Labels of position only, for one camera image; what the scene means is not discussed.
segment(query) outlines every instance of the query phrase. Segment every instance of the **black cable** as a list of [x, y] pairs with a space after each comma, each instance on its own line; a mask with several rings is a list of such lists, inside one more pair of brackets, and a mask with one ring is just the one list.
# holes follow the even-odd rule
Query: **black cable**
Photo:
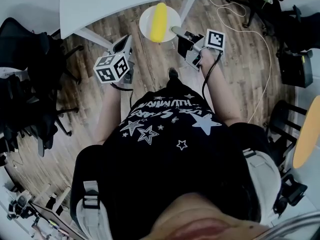
[[114, 84], [113, 82], [111, 83], [111, 86], [115, 89], [118, 89], [120, 91], [125, 91], [125, 92], [131, 92], [131, 95], [130, 95], [130, 109], [132, 108], [132, 103], [131, 103], [131, 100], [132, 100], [132, 95], [134, 94], [134, 89], [126, 89], [126, 88], [122, 88], [122, 87], [119, 87], [117, 86], [116, 84]]
[[208, 71], [208, 74], [206, 74], [206, 77], [204, 79], [203, 85], [202, 85], [202, 97], [205, 100], [206, 104], [209, 106], [206, 97], [205, 97], [205, 86], [209, 80], [210, 74], [212, 72], [212, 70], [214, 70], [215, 66], [218, 64], [218, 62], [220, 61], [221, 57], [222, 57], [223, 51], [221, 50], [218, 57], [216, 58], [215, 62], [213, 63], [213, 65], [211, 66], [211, 68]]

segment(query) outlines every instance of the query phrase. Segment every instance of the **white plate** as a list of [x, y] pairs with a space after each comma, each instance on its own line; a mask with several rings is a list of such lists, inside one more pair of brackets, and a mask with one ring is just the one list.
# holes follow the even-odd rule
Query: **white plate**
[[[152, 26], [155, 10], [156, 10], [156, 5], [146, 9], [141, 15], [140, 21], [139, 21], [139, 27], [142, 34], [149, 40], [150, 40], [150, 32], [151, 32], [151, 26]], [[171, 31], [172, 27], [174, 26], [181, 27], [181, 19], [179, 14], [169, 6], [166, 7], [166, 11], [167, 11], [167, 24], [166, 24], [167, 30], [164, 34], [164, 39], [162, 43], [170, 41], [175, 38], [176, 34]]]

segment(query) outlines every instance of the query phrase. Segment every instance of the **hand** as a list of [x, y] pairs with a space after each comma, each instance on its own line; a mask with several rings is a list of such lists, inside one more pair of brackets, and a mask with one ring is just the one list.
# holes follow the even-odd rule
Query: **hand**
[[199, 64], [201, 66], [202, 73], [206, 75], [216, 60], [208, 48], [202, 49], [200, 54], [202, 59]]

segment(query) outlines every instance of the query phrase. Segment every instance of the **yellow object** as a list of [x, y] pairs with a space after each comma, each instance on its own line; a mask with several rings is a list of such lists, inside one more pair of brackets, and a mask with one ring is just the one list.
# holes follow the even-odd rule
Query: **yellow object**
[[306, 116], [296, 143], [293, 167], [301, 167], [311, 155], [320, 133], [320, 95], [314, 98]]
[[161, 43], [165, 39], [167, 31], [167, 6], [160, 2], [156, 5], [152, 19], [150, 40]]

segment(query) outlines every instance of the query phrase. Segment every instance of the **white star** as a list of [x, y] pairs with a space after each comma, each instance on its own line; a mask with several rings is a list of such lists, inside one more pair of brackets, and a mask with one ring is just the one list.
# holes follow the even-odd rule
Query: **white star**
[[145, 140], [149, 145], [152, 143], [152, 137], [159, 135], [159, 133], [152, 130], [152, 125], [150, 125], [147, 129], [139, 128], [138, 131], [141, 133], [138, 142]]
[[184, 97], [188, 98], [188, 99], [191, 99], [191, 98], [194, 98], [195, 96], [191, 96], [190, 93], [188, 95], [184, 95]]
[[178, 121], [178, 120], [179, 120], [179, 118], [175, 116], [174, 118], [172, 118], [171, 123], [174, 124], [174, 123], [175, 123], [176, 121]]
[[210, 135], [212, 126], [221, 126], [221, 123], [214, 122], [211, 120], [212, 114], [206, 114], [204, 117], [198, 116], [196, 114], [190, 114], [195, 120], [196, 123], [193, 124], [193, 127], [201, 127], [206, 135]]
[[135, 129], [136, 129], [137, 127], [144, 126], [144, 124], [141, 124], [141, 123], [139, 123], [139, 122], [140, 122], [140, 120], [135, 121], [135, 122], [128, 121], [128, 125], [127, 125], [126, 127], [122, 128], [122, 129], [120, 130], [120, 132], [129, 129], [130, 136], [132, 136], [132, 134], [134, 134], [134, 131], [135, 131]]
[[185, 140], [184, 140], [184, 141], [179, 140], [179, 143], [178, 143], [178, 145], [176, 145], [176, 146], [177, 146], [178, 148], [180, 148], [181, 151], [182, 151], [184, 148], [187, 148], [187, 147], [188, 147]]

